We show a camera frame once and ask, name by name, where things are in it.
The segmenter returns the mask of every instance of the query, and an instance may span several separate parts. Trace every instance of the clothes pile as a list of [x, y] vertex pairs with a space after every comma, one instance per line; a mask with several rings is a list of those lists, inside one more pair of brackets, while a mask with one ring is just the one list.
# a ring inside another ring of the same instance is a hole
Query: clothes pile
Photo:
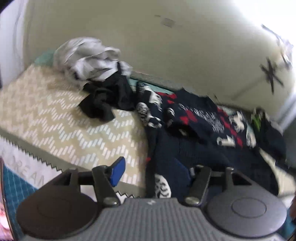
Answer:
[[275, 175], [242, 112], [218, 107], [209, 97], [184, 89], [156, 93], [142, 82], [137, 83], [136, 98], [148, 138], [147, 197], [182, 201], [193, 181], [190, 168], [198, 164], [214, 171], [234, 167], [278, 194]]
[[134, 110], [134, 93], [128, 84], [132, 67], [119, 61], [120, 50], [99, 39], [75, 38], [54, 53], [54, 67], [79, 89], [87, 91], [81, 110], [90, 118], [114, 119], [111, 107]]

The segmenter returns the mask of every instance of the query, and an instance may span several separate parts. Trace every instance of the beige wall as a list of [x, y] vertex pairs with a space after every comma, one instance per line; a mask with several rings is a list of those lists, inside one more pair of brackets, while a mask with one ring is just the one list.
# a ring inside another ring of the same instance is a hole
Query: beige wall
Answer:
[[[275, 114], [294, 86], [294, 73], [279, 77], [275, 95], [259, 65], [275, 58], [275, 40], [254, 26], [231, 0], [31, 0], [26, 17], [27, 64], [68, 39], [93, 36], [121, 49], [135, 71], [192, 86], [220, 101]], [[174, 20], [172, 28], [161, 24]], [[256, 88], [232, 101], [250, 82]]]

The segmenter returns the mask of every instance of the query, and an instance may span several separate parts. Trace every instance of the ribbed gray surface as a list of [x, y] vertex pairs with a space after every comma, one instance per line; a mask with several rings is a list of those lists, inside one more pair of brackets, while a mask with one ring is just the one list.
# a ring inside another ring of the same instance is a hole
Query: ribbed gray surface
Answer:
[[[37, 241], [26, 236], [23, 241]], [[119, 208], [105, 209], [86, 231], [64, 241], [227, 241], [198, 208], [177, 199], [126, 199]], [[283, 241], [279, 235], [252, 240]]]

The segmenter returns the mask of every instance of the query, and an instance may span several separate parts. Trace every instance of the mattress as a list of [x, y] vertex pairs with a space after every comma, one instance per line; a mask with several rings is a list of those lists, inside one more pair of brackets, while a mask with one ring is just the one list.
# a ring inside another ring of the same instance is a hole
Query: mattress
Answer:
[[[144, 190], [147, 140], [137, 114], [113, 110], [116, 118], [111, 122], [90, 119], [78, 107], [86, 96], [70, 85], [62, 73], [48, 66], [31, 65], [0, 92], [0, 128], [50, 153], [47, 163], [60, 160], [55, 162], [58, 169], [66, 162], [90, 170], [124, 156], [126, 171], [119, 186], [127, 183]], [[293, 193], [293, 177], [277, 168], [266, 153], [262, 152], [262, 156], [276, 175], [280, 194]], [[17, 156], [14, 158], [18, 164], [11, 168], [22, 173], [26, 164], [19, 162]]]

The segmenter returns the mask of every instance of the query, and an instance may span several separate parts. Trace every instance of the wall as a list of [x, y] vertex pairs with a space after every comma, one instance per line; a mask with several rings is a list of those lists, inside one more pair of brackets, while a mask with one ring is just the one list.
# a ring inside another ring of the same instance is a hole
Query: wall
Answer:
[[24, 70], [23, 34], [27, 0], [14, 0], [0, 15], [0, 72], [3, 85]]
[[[175, 25], [164, 26], [164, 18]], [[275, 84], [271, 95], [259, 66], [275, 56], [276, 42], [232, 0], [30, 0], [25, 26], [26, 65], [70, 38], [93, 36], [120, 48], [135, 71], [190, 85], [221, 102], [260, 105], [271, 115], [294, 85], [294, 72], [283, 71], [278, 75], [285, 88]]]

